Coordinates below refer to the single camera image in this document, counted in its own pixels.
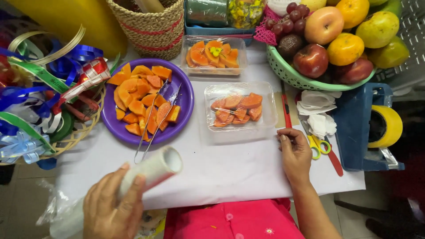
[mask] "hand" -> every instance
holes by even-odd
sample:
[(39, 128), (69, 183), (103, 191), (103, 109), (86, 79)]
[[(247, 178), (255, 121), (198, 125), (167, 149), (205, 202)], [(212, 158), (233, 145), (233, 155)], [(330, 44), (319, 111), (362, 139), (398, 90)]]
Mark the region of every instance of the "hand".
[(313, 152), (304, 134), (294, 128), (278, 130), (282, 150), (283, 169), (292, 189), (310, 184)]
[(145, 177), (137, 175), (117, 207), (117, 194), (129, 169), (125, 163), (93, 185), (84, 198), (84, 239), (133, 239), (142, 219)]

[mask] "pink mesh net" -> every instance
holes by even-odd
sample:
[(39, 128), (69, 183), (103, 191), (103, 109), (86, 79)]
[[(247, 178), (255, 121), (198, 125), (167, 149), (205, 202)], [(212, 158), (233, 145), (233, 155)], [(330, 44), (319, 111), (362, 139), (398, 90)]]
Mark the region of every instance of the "pink mesh net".
[(259, 42), (264, 42), (266, 44), (276, 46), (276, 35), (271, 30), (267, 30), (266, 26), (264, 25), (266, 20), (269, 18), (273, 19), (276, 22), (282, 19), (282, 17), (274, 13), (268, 6), (266, 6), (264, 8), (264, 19), (260, 23), (260, 25), (255, 28), (254, 39)]

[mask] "white tablecloth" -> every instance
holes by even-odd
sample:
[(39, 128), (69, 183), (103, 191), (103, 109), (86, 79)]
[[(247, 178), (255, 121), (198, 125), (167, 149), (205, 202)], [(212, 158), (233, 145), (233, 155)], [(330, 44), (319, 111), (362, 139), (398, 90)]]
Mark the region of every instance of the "white tablecloth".
[[(266, 62), (265, 45), (253, 43), (247, 56), (249, 66), (239, 78), (231, 81), (267, 81), (274, 92), (281, 91), (280, 79)], [(126, 60), (136, 58), (130, 52)], [(179, 57), (172, 62), (180, 65)], [(210, 143), (204, 123), (204, 89), (229, 80), (190, 79), (195, 107), (188, 124), (173, 139), (152, 145), (152, 151), (147, 154), (149, 157), (154, 150), (170, 144), (182, 156), (184, 169), (143, 195), (145, 209), (292, 196), (282, 170), (279, 144), (274, 138), (276, 129), (270, 130), (268, 139), (260, 141), (229, 145)], [(301, 125), (294, 128), (302, 130)], [(329, 141), (339, 157), (335, 138), (329, 137)], [(99, 122), (89, 136), (58, 158), (56, 187), (68, 197), (68, 200), (59, 200), (59, 206), (67, 206), (83, 197), (91, 185), (124, 162), (133, 164), (136, 149), (137, 146), (116, 139)], [(339, 177), (326, 155), (312, 162), (310, 179), (319, 194), (365, 189), (363, 172), (344, 172), (344, 176)]]

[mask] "yellow tape roll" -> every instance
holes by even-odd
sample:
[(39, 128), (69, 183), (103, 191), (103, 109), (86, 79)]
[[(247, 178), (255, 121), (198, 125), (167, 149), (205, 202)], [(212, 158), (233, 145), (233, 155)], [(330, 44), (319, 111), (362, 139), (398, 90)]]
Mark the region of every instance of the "yellow tape roll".
[(379, 140), (368, 143), (368, 148), (386, 148), (397, 142), (403, 132), (403, 122), (400, 115), (390, 107), (383, 105), (372, 105), (372, 113), (381, 117), (382, 124), (385, 124), (386, 129)]

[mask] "woven basket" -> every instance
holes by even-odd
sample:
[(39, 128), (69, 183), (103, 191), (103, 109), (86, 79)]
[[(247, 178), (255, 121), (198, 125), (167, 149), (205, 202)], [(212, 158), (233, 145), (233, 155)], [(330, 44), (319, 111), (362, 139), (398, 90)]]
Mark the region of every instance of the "woven basket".
[[(90, 131), (93, 129), (93, 127), (97, 124), (97, 122), (100, 119), (100, 113), (102, 112), (102, 109), (103, 109), (105, 94), (106, 94), (106, 88), (105, 88), (105, 84), (103, 83), (99, 85), (98, 91), (93, 97), (93, 98), (97, 98), (97, 96), (100, 95), (100, 99), (97, 101), (97, 103), (99, 104), (99, 110), (91, 116), (91, 121), (87, 121), (83, 123), (79, 120), (76, 120), (74, 123), (74, 130), (72, 131), (72, 133), (66, 138), (64, 138), (63, 140), (60, 140), (52, 144), (53, 149), (56, 150), (56, 153), (52, 155), (48, 155), (48, 156), (40, 156), (40, 159), (48, 159), (52, 157), (57, 157), (58, 155), (65, 152), (66, 150), (71, 149), (78, 142), (84, 139), (90, 133)], [(20, 157), (13, 164), (26, 164), (26, 162), (22, 159), (22, 157)], [(0, 163), (0, 166), (2, 165), (9, 165), (9, 163)]]
[(275, 73), (283, 81), (296, 88), (311, 91), (348, 91), (368, 82), (376, 72), (375, 68), (368, 78), (353, 85), (333, 85), (302, 76), (280, 56), (274, 46), (267, 45), (267, 60)]
[(184, 0), (160, 0), (166, 9), (146, 14), (127, 10), (113, 0), (106, 2), (141, 57), (171, 60), (180, 53)]

